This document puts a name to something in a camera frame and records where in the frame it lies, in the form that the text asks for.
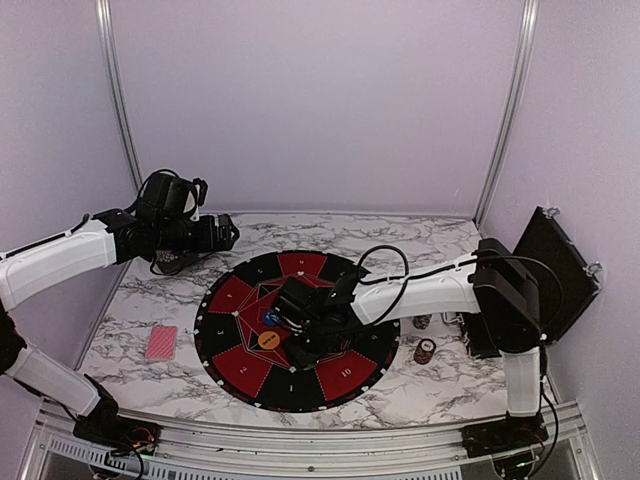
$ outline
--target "blue object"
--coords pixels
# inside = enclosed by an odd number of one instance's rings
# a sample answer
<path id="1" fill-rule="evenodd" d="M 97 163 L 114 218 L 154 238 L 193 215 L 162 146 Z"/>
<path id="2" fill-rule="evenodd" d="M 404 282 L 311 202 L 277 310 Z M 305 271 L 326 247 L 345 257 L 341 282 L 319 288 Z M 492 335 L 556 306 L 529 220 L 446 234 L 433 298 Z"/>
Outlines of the blue object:
<path id="1" fill-rule="evenodd" d="M 282 323 L 282 319 L 273 310 L 268 310 L 262 316 L 262 322 L 268 327 L 275 327 L 276 325 L 280 325 L 280 323 Z"/>

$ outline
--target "black cable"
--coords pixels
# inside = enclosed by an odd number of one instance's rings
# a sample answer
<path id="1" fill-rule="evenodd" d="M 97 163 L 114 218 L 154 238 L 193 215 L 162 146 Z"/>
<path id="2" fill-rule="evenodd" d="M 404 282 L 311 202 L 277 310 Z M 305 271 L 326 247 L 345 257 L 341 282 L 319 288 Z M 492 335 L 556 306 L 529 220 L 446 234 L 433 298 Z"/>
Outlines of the black cable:
<path id="1" fill-rule="evenodd" d="M 76 225 L 75 227 L 73 227 L 70 232 L 71 233 L 76 233 L 78 230 L 80 230 L 82 227 L 84 227 L 87 222 L 89 221 L 89 219 L 91 218 L 91 215 L 89 215 L 88 213 L 85 213 L 82 216 L 82 220 L 80 221 L 80 223 L 78 225 Z"/>
<path id="2" fill-rule="evenodd" d="M 364 260 L 373 252 L 378 251 L 378 250 L 392 250 L 396 253 L 398 253 L 403 260 L 403 264 L 404 264 L 404 270 L 405 270 L 405 276 L 399 276 L 399 275 L 395 275 L 395 276 L 389 276 L 389 277 L 382 277 L 382 278 L 378 278 L 376 280 L 362 280 L 360 278 L 360 272 L 362 269 L 362 263 L 364 262 Z M 389 313 L 391 313 L 391 311 L 396 307 L 396 305 L 398 305 L 398 303 L 400 302 L 400 300 L 402 299 L 402 296 L 404 295 L 404 292 L 407 289 L 407 286 L 409 284 L 409 281 L 411 280 L 421 280 L 424 278 L 428 278 L 428 277 L 432 277 L 434 275 L 438 275 L 439 273 L 442 272 L 446 272 L 448 270 L 453 270 L 455 268 L 459 268 L 459 267 L 464 267 L 466 265 L 472 265 L 474 263 L 476 264 L 482 264 L 482 263 L 490 263 L 492 261 L 495 260 L 518 260 L 518 261 L 524 261 L 524 262 L 531 262 L 534 263 L 536 265 L 539 265 L 540 267 L 544 268 L 545 271 L 547 271 L 552 278 L 554 279 L 554 282 L 558 288 L 558 296 L 559 296 L 559 301 L 558 301 L 558 306 L 555 309 L 553 315 L 551 316 L 549 322 L 547 322 L 546 325 L 549 325 L 551 322 L 553 322 L 553 320 L 556 318 L 556 316 L 558 315 L 558 313 L 560 313 L 560 310 L 562 309 L 562 306 L 564 304 L 564 288 L 562 287 L 562 283 L 560 282 L 560 279 L 558 278 L 558 275 L 556 275 L 556 273 L 544 262 L 541 262 L 540 260 L 537 260 L 535 258 L 531 258 L 531 257 L 525 257 L 522 255 L 494 255 L 494 256 L 490 256 L 490 257 L 476 257 L 476 258 L 471 258 L 469 260 L 465 260 L 464 262 L 460 262 L 459 264 L 455 264 L 455 263 L 451 263 L 449 265 L 444 265 L 440 268 L 436 268 L 435 270 L 430 270 L 428 272 L 419 274 L 419 275 L 409 275 L 409 263 L 407 260 L 407 256 L 404 254 L 404 252 L 402 250 L 400 250 L 397 247 L 394 247 L 393 245 L 378 245 L 376 247 L 370 248 L 369 250 L 367 250 L 361 257 L 360 260 L 358 261 L 357 264 L 357 271 L 356 271 L 356 279 L 358 280 L 358 283 L 361 283 L 363 285 L 376 285 L 378 283 L 383 283 L 383 282 L 388 282 L 391 280 L 400 280 L 402 278 L 405 279 L 405 281 L 402 284 L 402 287 L 400 289 L 400 291 L 398 292 L 398 295 L 396 296 L 396 298 L 394 299 L 394 301 L 391 303 L 391 305 L 389 306 L 389 308 L 387 308 L 387 310 L 380 316 L 378 317 L 376 320 L 374 320 L 371 323 L 368 323 L 367 325 L 364 325 L 362 327 L 356 327 L 350 330 L 343 330 L 341 332 L 333 332 L 330 334 L 322 334 L 322 335 L 318 335 L 316 334 L 315 336 L 321 336 L 321 337 L 327 337 L 327 336 L 335 336 L 335 335 L 351 335 L 351 334 L 355 334 L 355 333 L 361 333 L 369 328 L 375 327 L 377 326 L 380 322 L 382 322 L 387 315 L 389 315 Z M 540 331 L 541 333 L 543 332 L 543 326 L 540 325 Z"/>
<path id="3" fill-rule="evenodd" d="M 69 416 L 69 418 L 74 421 L 74 423 L 78 421 L 78 417 L 73 413 L 71 413 L 71 410 L 69 410 L 69 408 L 66 405 L 64 405 L 61 402 L 58 402 L 57 400 L 55 400 L 55 402 L 62 407 L 62 409 Z M 106 444 L 116 443 L 120 446 L 126 447 L 127 452 L 133 452 L 135 456 L 138 458 L 138 462 L 140 463 L 140 473 L 138 473 L 138 476 L 136 477 L 135 480 L 140 480 L 142 478 L 142 475 L 144 474 L 144 460 L 142 460 L 142 456 L 140 455 L 140 452 L 138 452 L 138 450 L 136 450 L 136 448 L 133 445 L 126 442 L 121 442 L 119 440 L 109 440 L 107 438 L 102 438 L 102 441 Z"/>
<path id="4" fill-rule="evenodd" d="M 371 255 L 374 252 L 377 252 L 379 250 L 391 250 L 393 252 L 396 252 L 398 255 L 400 255 L 400 257 L 402 258 L 402 263 L 404 265 L 404 277 L 389 277 L 389 278 L 383 278 L 383 279 L 378 279 L 378 280 L 371 280 L 371 281 L 365 281 L 362 280 L 362 278 L 360 277 L 361 275 L 361 271 L 363 270 L 362 268 L 362 264 L 364 263 L 364 261 L 367 259 L 367 257 L 369 255 Z M 405 255 L 405 253 L 400 250 L 398 247 L 394 247 L 393 245 L 376 245 L 373 248 L 370 248 L 369 250 L 367 250 L 366 252 L 364 252 L 362 254 L 362 256 L 360 257 L 360 260 L 358 260 L 358 264 L 356 265 L 356 280 L 358 283 L 362 284 L 362 285 L 375 285 L 377 283 L 380 283 L 381 281 L 388 281 L 388 280 L 396 280 L 396 279 L 400 279 L 400 278 L 404 278 L 404 282 L 402 283 L 402 287 L 400 287 L 400 291 L 398 292 L 398 294 L 396 295 L 396 297 L 394 298 L 393 302 L 391 302 L 391 304 L 389 305 L 389 307 L 387 307 L 387 309 L 382 313 L 382 315 L 380 315 L 378 318 L 376 318 L 373 322 L 368 323 L 367 325 L 363 325 L 361 327 L 356 327 L 356 328 L 352 328 L 352 329 L 346 329 L 346 330 L 342 330 L 339 332 L 331 332 L 331 333 L 324 333 L 324 334 L 315 334 L 314 337 L 333 337 L 335 335 L 351 335 L 351 334 L 356 334 L 356 333 L 362 333 L 365 330 L 368 330 L 370 328 L 376 327 L 378 326 L 385 318 L 387 318 L 387 315 L 389 315 L 391 313 L 391 311 L 396 308 L 396 305 L 398 305 L 398 303 L 400 302 L 400 300 L 402 299 L 402 296 L 404 295 L 404 292 L 407 290 L 407 287 L 409 286 L 409 260 L 407 259 L 407 256 Z"/>
<path id="5" fill-rule="evenodd" d="M 367 280 L 363 280 L 360 277 L 362 272 L 362 264 L 364 263 L 364 261 L 367 259 L 367 257 L 369 257 L 369 255 L 379 250 L 391 250 L 392 252 L 396 252 L 402 258 L 402 263 L 404 265 L 404 277 L 395 277 L 394 279 L 405 278 L 409 276 L 409 260 L 407 259 L 407 256 L 402 250 L 400 250 L 398 247 L 395 247 L 393 245 L 376 245 L 375 247 L 370 248 L 369 250 L 364 252 L 360 256 L 360 260 L 358 260 L 358 264 L 356 265 L 356 280 L 358 283 L 362 285 L 375 285 L 376 283 L 380 283 L 380 279 L 367 281 Z"/>
<path id="6" fill-rule="evenodd" d="M 89 221 L 90 218 L 91 218 L 91 215 L 89 215 L 88 213 L 85 213 L 82 216 L 82 221 L 78 225 L 76 225 L 75 227 L 71 228 L 69 231 L 71 233 L 77 232 L 78 230 L 80 230 L 82 227 L 84 227 L 86 225 L 86 223 Z M 59 239 L 64 238 L 64 237 L 66 237 L 65 232 L 58 233 L 58 234 L 53 235 L 51 237 L 43 238 L 42 240 L 38 240 L 37 242 L 30 243 L 29 245 L 25 245 L 24 247 L 20 247 L 20 248 L 16 248 L 15 250 L 11 250 L 9 253 L 7 253 L 5 255 L 5 258 L 14 257 L 14 256 L 18 255 L 19 253 L 26 252 L 27 250 L 31 250 L 32 248 L 40 247 L 42 245 L 45 245 L 45 244 L 50 243 L 50 242 L 53 242 L 54 240 L 59 240 Z"/>
<path id="7" fill-rule="evenodd" d="M 547 394 L 544 392 L 544 389 L 542 389 L 541 392 L 542 392 L 542 397 L 547 402 L 547 405 L 549 405 L 549 408 L 551 408 L 551 413 L 553 414 L 553 419 L 556 423 L 556 431 L 553 434 L 553 442 L 551 443 L 551 448 L 549 448 L 549 452 L 547 453 L 547 456 L 544 457 L 544 459 L 540 462 L 540 464 L 531 472 L 531 474 L 529 475 L 529 478 L 533 477 L 536 473 L 538 473 L 540 469 L 542 469 L 542 467 L 545 465 L 545 463 L 547 463 L 547 461 L 549 460 L 549 457 L 551 457 L 551 454 L 553 453 L 553 450 L 556 448 L 556 445 L 558 444 L 558 435 L 560 432 L 560 420 L 558 419 L 558 412 L 556 412 L 556 409 L 553 406 L 553 403 L 551 402 L 551 400 L 549 400 L 549 397 L 547 397 Z"/>
<path id="8" fill-rule="evenodd" d="M 135 480 L 140 480 L 142 478 L 142 476 L 144 475 L 144 460 L 142 459 L 142 455 L 140 455 L 140 452 L 138 452 L 138 450 L 136 450 L 135 447 L 130 443 L 120 442 L 120 441 L 117 441 L 117 440 L 111 441 L 110 443 L 117 443 L 119 445 L 122 445 L 123 447 L 127 448 L 127 453 L 129 453 L 129 452 L 133 452 L 134 453 L 134 455 L 138 459 L 138 463 L 140 464 L 140 472 L 138 472 L 138 476 L 135 478 Z M 116 457 L 116 456 L 121 456 L 121 455 L 114 455 L 113 452 L 112 452 L 111 456 Z"/>

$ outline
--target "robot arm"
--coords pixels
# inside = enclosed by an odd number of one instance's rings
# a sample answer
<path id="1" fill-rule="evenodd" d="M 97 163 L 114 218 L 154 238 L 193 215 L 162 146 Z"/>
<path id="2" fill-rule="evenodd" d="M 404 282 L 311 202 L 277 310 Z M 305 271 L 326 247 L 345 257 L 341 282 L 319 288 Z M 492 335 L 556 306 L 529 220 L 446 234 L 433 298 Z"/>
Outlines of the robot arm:
<path id="1" fill-rule="evenodd" d="M 473 254 L 415 270 L 411 276 L 418 279 L 409 281 L 384 321 L 444 312 L 482 313 L 502 356 L 507 411 L 512 417 L 530 417 L 540 410 L 538 289 L 522 265 L 481 260 L 500 255 L 509 252 L 496 240 L 488 239 L 481 241 Z M 381 283 L 358 284 L 353 290 L 351 308 L 365 326 L 391 305 L 404 278 L 385 281 L 384 275 L 378 275 L 367 276 L 366 280 Z"/>
<path id="2" fill-rule="evenodd" d="M 507 415 L 499 422 L 465 427 L 469 455 L 547 438 L 540 414 L 538 285 L 510 255 L 497 240 L 485 239 L 475 252 L 415 270 L 408 280 L 395 274 L 366 275 L 363 283 L 356 275 L 345 276 L 323 292 L 290 278 L 274 304 L 275 312 L 298 331 L 284 343 L 289 360 L 298 369 L 309 368 L 323 352 L 336 351 L 345 339 L 383 321 L 444 312 L 481 313 L 503 359 Z"/>
<path id="3" fill-rule="evenodd" d="M 205 195 L 202 180 L 155 172 L 128 209 L 86 216 L 74 229 L 0 254 L 0 374 L 77 413 L 84 437 L 112 438 L 117 444 L 122 428 L 113 429 L 122 422 L 115 421 L 113 398 L 93 380 L 30 345 L 7 312 L 76 275 L 139 256 L 155 263 L 157 252 L 168 250 L 192 263 L 200 255 L 231 249 L 238 230 L 228 215 L 199 215 Z"/>

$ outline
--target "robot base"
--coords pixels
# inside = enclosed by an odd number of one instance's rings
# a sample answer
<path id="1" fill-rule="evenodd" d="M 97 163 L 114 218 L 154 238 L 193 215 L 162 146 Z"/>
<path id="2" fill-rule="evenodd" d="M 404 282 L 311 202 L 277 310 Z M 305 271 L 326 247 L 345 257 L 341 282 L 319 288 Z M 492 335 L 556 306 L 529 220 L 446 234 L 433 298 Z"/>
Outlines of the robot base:
<path id="1" fill-rule="evenodd" d="M 140 444 L 141 447 L 135 447 L 136 449 L 142 448 L 143 445 L 145 453 L 151 453 L 155 449 L 159 432 L 160 427 L 155 423 L 119 415 L 114 420 L 112 428 L 109 429 L 108 435 L 105 435 L 91 422 L 82 419 L 78 419 L 73 429 L 74 437 L 113 447 L 122 453 L 131 451 L 137 444 Z"/>
<path id="2" fill-rule="evenodd" d="M 540 444 L 549 438 L 542 414 L 512 417 L 468 425 L 462 429 L 462 446 L 469 458 L 507 452 Z"/>

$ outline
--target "aluminum frame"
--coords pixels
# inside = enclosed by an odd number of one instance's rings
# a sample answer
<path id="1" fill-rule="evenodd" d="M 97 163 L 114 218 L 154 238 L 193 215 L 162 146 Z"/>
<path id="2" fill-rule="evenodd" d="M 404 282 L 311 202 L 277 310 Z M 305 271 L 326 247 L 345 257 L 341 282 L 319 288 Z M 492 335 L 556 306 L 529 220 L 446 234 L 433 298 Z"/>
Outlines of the aluminum frame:
<path id="1" fill-rule="evenodd" d="M 513 68 L 513 76 L 511 77 L 511 85 L 507 96 L 507 104 L 505 106 L 498 139 L 493 150 L 491 165 L 487 173 L 478 206 L 473 220 L 482 231 L 484 222 L 491 207 L 491 201 L 498 185 L 500 172 L 504 167 L 505 158 L 507 156 L 507 148 L 511 137 L 511 130 L 518 113 L 518 107 L 522 102 L 527 74 L 529 73 L 529 64 L 531 62 L 531 53 L 533 51 L 533 39 L 538 19 L 539 0 L 525 0 L 524 9 L 522 11 L 522 24 L 520 26 L 520 37 L 518 39 L 518 47 L 516 50 L 516 59 Z"/>
<path id="2" fill-rule="evenodd" d="M 115 109 L 116 120 L 122 147 L 127 159 L 131 181 L 136 191 L 142 186 L 142 172 L 138 162 L 131 126 L 127 117 L 124 94 L 122 92 L 122 82 L 120 80 L 120 69 L 118 66 L 118 55 L 116 53 L 116 42 L 111 24 L 111 2 L 109 0 L 96 0 L 96 13 L 98 17 L 98 30 L 104 54 L 105 68 L 107 70 L 107 80 L 111 92 L 111 100 Z"/>
<path id="3" fill-rule="evenodd" d="M 556 408 L 560 419 L 559 440 L 571 442 L 581 479 L 598 480 L 601 477 L 577 403 L 567 402 Z M 390 429 L 310 430 L 233 426 L 131 411 L 122 413 L 161 425 L 158 449 L 153 457 L 146 457 L 150 467 L 173 466 L 237 477 L 298 479 L 415 476 L 416 473 L 486 462 L 491 460 L 490 456 L 467 457 L 461 446 L 460 429 L 469 423 L 498 418 Z M 543 409 L 543 415 L 550 437 L 553 437 L 555 425 L 548 407 Z M 73 422 L 64 411 L 45 401 L 18 478 L 40 478 L 52 439 L 67 439 L 90 446 L 88 442 L 73 438 L 72 430 Z"/>

